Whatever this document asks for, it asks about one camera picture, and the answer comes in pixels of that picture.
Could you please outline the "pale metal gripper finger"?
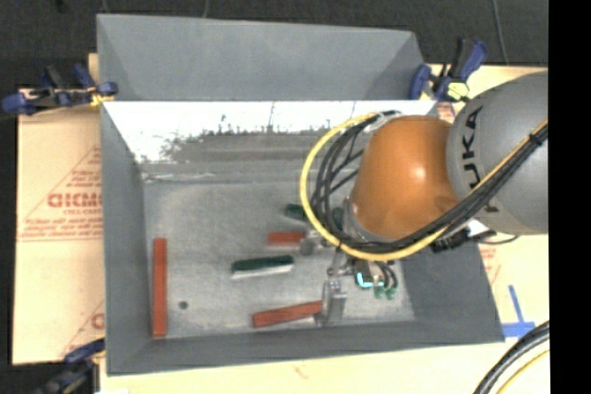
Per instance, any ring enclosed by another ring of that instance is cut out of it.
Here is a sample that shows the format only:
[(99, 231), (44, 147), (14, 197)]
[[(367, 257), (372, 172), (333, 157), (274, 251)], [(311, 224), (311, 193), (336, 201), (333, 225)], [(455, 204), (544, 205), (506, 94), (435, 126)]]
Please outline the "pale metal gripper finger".
[(317, 232), (305, 233), (299, 243), (299, 252), (302, 256), (312, 256), (325, 247), (324, 238)]
[(322, 288), (320, 312), (317, 324), (328, 327), (339, 324), (343, 319), (347, 293), (339, 281), (325, 281)]

